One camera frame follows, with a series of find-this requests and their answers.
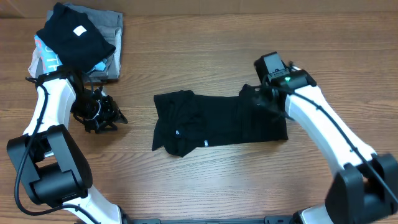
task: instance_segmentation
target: white label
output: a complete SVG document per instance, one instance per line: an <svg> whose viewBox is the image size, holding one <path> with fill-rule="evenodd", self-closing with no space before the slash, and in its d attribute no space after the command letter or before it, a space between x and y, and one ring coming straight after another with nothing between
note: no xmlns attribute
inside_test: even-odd
<svg viewBox="0 0 398 224"><path fill-rule="evenodd" d="M78 36L80 36L82 33L84 33L84 32L86 32L87 30L83 27L83 26L78 26L78 27L76 27L74 30L73 30L73 32L76 34L76 35L78 35Z"/></svg>

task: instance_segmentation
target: blue fabric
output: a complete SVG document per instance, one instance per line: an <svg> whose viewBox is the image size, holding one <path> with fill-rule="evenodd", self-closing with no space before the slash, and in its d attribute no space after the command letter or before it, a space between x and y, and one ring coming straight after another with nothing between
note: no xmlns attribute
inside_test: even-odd
<svg viewBox="0 0 398 224"><path fill-rule="evenodd" d="M43 72L48 73L48 72L57 71L57 67L62 65L62 62L58 58L58 55L53 50L51 50L49 47L47 47L46 44L43 42L43 40L40 39L40 37L35 35L34 39L35 39L36 47L39 50L40 58L43 61ZM105 70L105 67L106 67L105 63L106 63L106 59L103 59L103 61L96 64L91 69L91 71L92 70L97 70L97 71Z"/></svg>

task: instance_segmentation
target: wooden floor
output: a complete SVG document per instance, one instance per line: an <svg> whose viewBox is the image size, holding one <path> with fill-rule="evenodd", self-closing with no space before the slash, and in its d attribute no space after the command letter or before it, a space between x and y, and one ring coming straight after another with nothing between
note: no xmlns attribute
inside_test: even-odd
<svg viewBox="0 0 398 224"><path fill-rule="evenodd" d="M163 220L290 215L322 203L332 178L303 129L288 122L287 142L198 148L184 158L152 152L153 96L177 90L235 96L259 81L253 62L277 50L318 82L348 126L380 153L398 158L398 14L271 14L127 17L121 78L106 85L129 124L70 133L94 183L132 218ZM13 197L9 139L22 134L37 93L24 80L44 19L0 20L0 223L73 223L57 212L29 217ZM22 203L38 211L22 193ZM390 217L379 223L398 223Z"/></svg>

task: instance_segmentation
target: black fabric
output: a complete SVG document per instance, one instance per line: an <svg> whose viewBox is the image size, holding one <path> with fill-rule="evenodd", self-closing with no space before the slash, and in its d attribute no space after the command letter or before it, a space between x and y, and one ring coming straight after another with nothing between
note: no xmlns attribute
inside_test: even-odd
<svg viewBox="0 0 398 224"><path fill-rule="evenodd" d="M158 121L152 150L162 146L175 156L196 147L287 140L286 120L253 103L255 89L239 96L200 96L192 91L155 95Z"/></svg>
<svg viewBox="0 0 398 224"><path fill-rule="evenodd" d="M73 30L78 26L87 31L76 35ZM104 39L87 14L76 12L59 2L54 5L53 15L44 28L37 31L37 36L58 54L64 65L84 72L90 71L115 50L115 46Z"/></svg>

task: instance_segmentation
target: brown wooden floor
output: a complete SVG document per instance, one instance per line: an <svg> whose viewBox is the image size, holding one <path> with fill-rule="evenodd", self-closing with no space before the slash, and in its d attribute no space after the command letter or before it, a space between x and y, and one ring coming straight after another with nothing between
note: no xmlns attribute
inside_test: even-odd
<svg viewBox="0 0 398 224"><path fill-rule="evenodd" d="M152 152L153 96L177 90L234 96L259 83L253 61L277 50L316 79L354 132L398 158L398 14L273 14L128 17L121 78L107 85L129 120L119 131L88 134L71 118L70 133L88 159L95 186L132 218L259 218L322 203L331 175L303 129L290 140L198 148L183 159ZM0 223L72 223L57 212L18 211L16 172L6 154L22 134L37 93L24 80L43 19L0 20ZM22 202L36 207L22 190ZM390 217L380 223L398 223Z"/></svg>

